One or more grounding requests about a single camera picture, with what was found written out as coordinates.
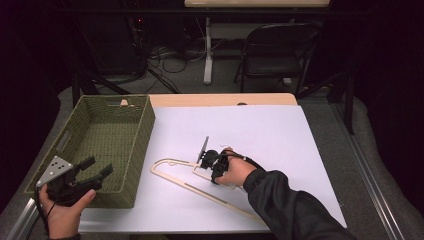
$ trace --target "wooden stick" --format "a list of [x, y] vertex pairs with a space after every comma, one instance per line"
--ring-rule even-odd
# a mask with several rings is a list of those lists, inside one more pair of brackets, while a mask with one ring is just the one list
[[[156, 174], [156, 175], [158, 175], [158, 176], [160, 176], [162, 178], [165, 178], [165, 179], [167, 179], [167, 180], [169, 180], [169, 181], [171, 181], [171, 182], [173, 182], [175, 184], [178, 184], [178, 185], [180, 185], [183, 188], [186, 188], [186, 189], [188, 189], [188, 190], [190, 190], [190, 191], [192, 191], [194, 193], [197, 193], [197, 194], [199, 194], [199, 195], [201, 195], [201, 196], [203, 196], [203, 197], [205, 197], [205, 198], [207, 198], [209, 200], [212, 200], [212, 201], [214, 201], [214, 202], [216, 202], [216, 203], [218, 203], [218, 204], [220, 204], [220, 205], [222, 205], [222, 206], [224, 206], [226, 208], [229, 208], [229, 209], [231, 209], [231, 210], [233, 210], [233, 211], [235, 211], [235, 212], [237, 212], [237, 213], [245, 216], [245, 217], [251, 218], [251, 219], [255, 220], [256, 222], [258, 222], [260, 224], [266, 225], [265, 222], [260, 217], [258, 217], [256, 215], [253, 215], [251, 213], [248, 213], [248, 212], [246, 212], [246, 211], [244, 211], [244, 210], [242, 210], [242, 209], [240, 209], [240, 208], [232, 205], [231, 203], [228, 203], [228, 202], [226, 202], [226, 201], [224, 201], [224, 200], [222, 200], [222, 199], [220, 199], [220, 198], [218, 198], [218, 197], [216, 197], [216, 196], [214, 196], [212, 194], [209, 194], [209, 193], [207, 193], [207, 192], [205, 192], [205, 191], [203, 191], [201, 189], [198, 189], [198, 188], [196, 188], [196, 187], [194, 187], [194, 186], [192, 186], [192, 185], [190, 185], [190, 184], [188, 184], [188, 183], [186, 183], [186, 182], [184, 182], [184, 181], [182, 181], [182, 180], [180, 180], [178, 178], [175, 178], [175, 177], [173, 177], [173, 176], [171, 176], [169, 174], [166, 174], [164, 172], [161, 172], [161, 171], [157, 170], [156, 167], [159, 166], [160, 164], [163, 164], [163, 163], [168, 163], [171, 166], [173, 166], [173, 165], [189, 166], [189, 167], [192, 167], [193, 168], [193, 172], [195, 172], [195, 169], [200, 166], [199, 164], [197, 164], [195, 162], [187, 162], [187, 161], [182, 161], [182, 160], [177, 160], [177, 159], [172, 159], [172, 158], [165, 158], [165, 159], [162, 159], [162, 160], [159, 160], [159, 161], [155, 162], [153, 164], [153, 166], [150, 168], [150, 171], [153, 174]], [[200, 174], [200, 173], [196, 173], [196, 174], [199, 175], [199, 176], [201, 176], [202, 178], [205, 178], [205, 179], [209, 179], [210, 180], [210, 178], [208, 178], [207, 176], [205, 176], [203, 174]]]

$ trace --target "metal rail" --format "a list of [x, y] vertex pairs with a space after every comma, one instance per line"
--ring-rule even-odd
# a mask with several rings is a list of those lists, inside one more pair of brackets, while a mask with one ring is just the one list
[[356, 141], [355, 136], [349, 133], [348, 129], [343, 123], [342, 107], [339, 104], [331, 104], [331, 106], [336, 115], [337, 122], [339, 123], [340, 128], [343, 129], [343, 132], [356, 156], [355, 164], [358, 167], [365, 187], [367, 188], [371, 200], [374, 203], [375, 209], [377, 210], [383, 226], [386, 229], [387, 235], [391, 240], [404, 240], [405, 237], [403, 236], [402, 231], [400, 230], [399, 225], [397, 224], [392, 214], [392, 210], [390, 209], [386, 198], [384, 197], [377, 181], [374, 178], [374, 175], [358, 145], [358, 142]]

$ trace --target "black chair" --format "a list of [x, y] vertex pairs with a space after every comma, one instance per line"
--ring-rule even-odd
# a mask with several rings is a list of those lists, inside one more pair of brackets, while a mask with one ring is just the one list
[[297, 78], [297, 94], [320, 30], [315, 23], [272, 24], [253, 30], [243, 46], [234, 78], [237, 82], [242, 75], [240, 92], [244, 91], [245, 78]]

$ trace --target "black sleeve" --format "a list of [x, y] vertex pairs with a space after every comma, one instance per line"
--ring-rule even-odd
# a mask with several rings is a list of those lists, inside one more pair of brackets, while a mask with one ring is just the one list
[[243, 187], [250, 205], [278, 239], [356, 239], [318, 199], [290, 189], [282, 172], [256, 169]]

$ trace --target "black curtain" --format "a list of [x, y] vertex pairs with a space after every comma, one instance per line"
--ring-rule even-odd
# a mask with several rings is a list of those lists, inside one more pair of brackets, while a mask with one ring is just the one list
[[355, 76], [355, 95], [368, 108], [383, 162], [423, 214], [424, 6], [415, 0], [389, 8], [383, 33]]
[[2, 1], [0, 8], [0, 211], [38, 155], [71, 85], [59, 41], [36, 1]]

